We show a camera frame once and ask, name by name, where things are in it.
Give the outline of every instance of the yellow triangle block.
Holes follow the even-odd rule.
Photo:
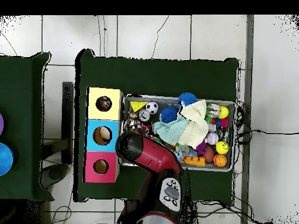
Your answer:
[[[136,112],[140,108],[144,107],[147,102],[138,102],[138,101],[130,101],[131,107],[133,108],[133,111]]]

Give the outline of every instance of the green table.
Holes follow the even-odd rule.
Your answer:
[[[43,68],[49,53],[30,58],[0,57],[0,113],[5,130],[0,142],[14,152],[15,162],[0,176],[0,198],[53,200],[39,184],[41,168]]]
[[[91,50],[82,50],[75,61],[74,200],[133,198],[148,174],[140,168],[121,166],[116,183],[82,182],[87,87],[168,97],[192,92],[199,99],[235,102],[238,65],[235,58],[224,62],[98,58],[93,56]],[[222,200],[226,205],[231,205],[232,171],[191,170],[189,174],[192,200]]]

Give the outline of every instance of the circular hole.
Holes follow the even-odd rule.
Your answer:
[[[101,96],[96,100],[96,108],[99,111],[109,111],[112,106],[112,102],[107,96]]]
[[[99,174],[107,173],[108,168],[109,168],[108,162],[105,160],[97,160],[93,164],[94,171]]]
[[[112,132],[106,126],[97,127],[93,132],[93,140],[98,145],[107,145],[112,139]]]

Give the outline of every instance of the pink box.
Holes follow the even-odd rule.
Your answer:
[[[105,160],[108,164],[106,173],[95,172],[93,165],[97,160]],[[115,152],[87,151],[85,163],[86,183],[115,183],[119,174],[119,163]]]

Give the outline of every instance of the black stand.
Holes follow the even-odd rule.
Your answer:
[[[55,164],[42,169],[41,185],[48,189],[52,184],[61,181],[67,174],[68,164],[72,163],[73,154],[73,115],[74,115],[74,85],[72,82],[62,83],[62,116],[61,139],[43,144],[42,160],[61,152],[62,164]]]

